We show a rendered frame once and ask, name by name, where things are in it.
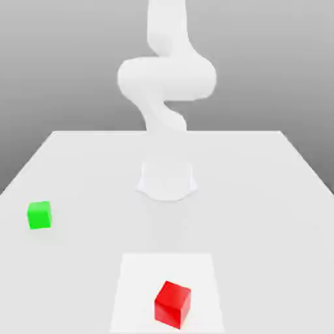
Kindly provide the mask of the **small red cube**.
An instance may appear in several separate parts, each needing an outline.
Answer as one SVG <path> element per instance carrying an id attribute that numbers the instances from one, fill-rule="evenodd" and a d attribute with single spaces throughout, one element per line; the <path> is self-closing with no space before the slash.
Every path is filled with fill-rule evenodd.
<path id="1" fill-rule="evenodd" d="M 191 307 L 191 289 L 166 281 L 154 300 L 154 318 L 181 329 Z"/>

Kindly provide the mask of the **small green cube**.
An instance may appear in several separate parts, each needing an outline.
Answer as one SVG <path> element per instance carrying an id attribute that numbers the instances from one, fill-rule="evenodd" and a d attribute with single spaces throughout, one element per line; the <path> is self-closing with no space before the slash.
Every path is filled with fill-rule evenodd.
<path id="1" fill-rule="evenodd" d="M 28 205 L 27 219 L 31 230 L 50 228 L 52 210 L 49 201 L 32 202 Z"/>

